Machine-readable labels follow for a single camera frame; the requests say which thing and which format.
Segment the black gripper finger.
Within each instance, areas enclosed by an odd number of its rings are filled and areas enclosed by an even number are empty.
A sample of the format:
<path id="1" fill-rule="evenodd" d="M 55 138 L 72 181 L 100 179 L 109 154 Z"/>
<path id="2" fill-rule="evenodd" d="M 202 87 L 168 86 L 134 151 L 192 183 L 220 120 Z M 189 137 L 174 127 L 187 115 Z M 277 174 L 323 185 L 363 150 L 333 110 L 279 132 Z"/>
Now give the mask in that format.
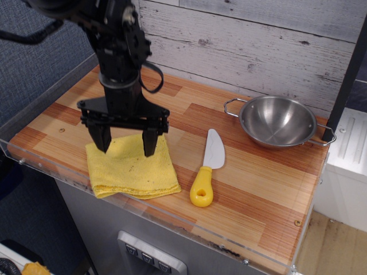
<path id="1" fill-rule="evenodd" d="M 106 153 L 111 142 L 110 127 L 104 125 L 90 125 L 88 127 L 88 132 L 97 149 Z"/>
<path id="2" fill-rule="evenodd" d="M 146 129 L 142 133 L 143 149 L 146 157 L 154 155 L 158 141 L 158 132 L 156 129 Z"/>

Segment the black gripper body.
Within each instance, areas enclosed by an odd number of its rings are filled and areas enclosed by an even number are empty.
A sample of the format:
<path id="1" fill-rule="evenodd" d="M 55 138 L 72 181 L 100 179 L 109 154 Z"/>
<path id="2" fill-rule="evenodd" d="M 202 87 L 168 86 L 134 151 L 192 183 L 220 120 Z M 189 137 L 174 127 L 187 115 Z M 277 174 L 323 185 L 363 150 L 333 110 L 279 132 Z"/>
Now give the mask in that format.
<path id="1" fill-rule="evenodd" d="M 116 85 L 105 87 L 103 97 L 81 100 L 77 107 L 91 133 L 108 133 L 111 127 L 151 129 L 159 134 L 169 130 L 169 110 L 148 101 L 138 82 L 120 89 Z"/>

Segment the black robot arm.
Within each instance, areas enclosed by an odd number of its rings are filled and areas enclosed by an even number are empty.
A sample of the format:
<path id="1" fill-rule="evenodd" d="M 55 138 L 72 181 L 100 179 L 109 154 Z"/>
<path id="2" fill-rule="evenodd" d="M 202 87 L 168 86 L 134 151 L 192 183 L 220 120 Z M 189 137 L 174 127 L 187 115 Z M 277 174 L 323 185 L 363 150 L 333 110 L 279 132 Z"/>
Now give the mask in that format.
<path id="1" fill-rule="evenodd" d="M 145 156 L 155 152 L 158 136 L 168 132 L 169 110 L 149 102 L 141 68 L 163 75 L 147 62 L 151 42 L 139 26 L 138 13 L 131 1 L 27 1 L 38 13 L 58 21 L 68 20 L 86 33 L 97 55 L 99 81 L 104 96 L 81 100 L 81 122 L 88 128 L 96 147 L 106 152 L 111 128 L 142 131 Z"/>

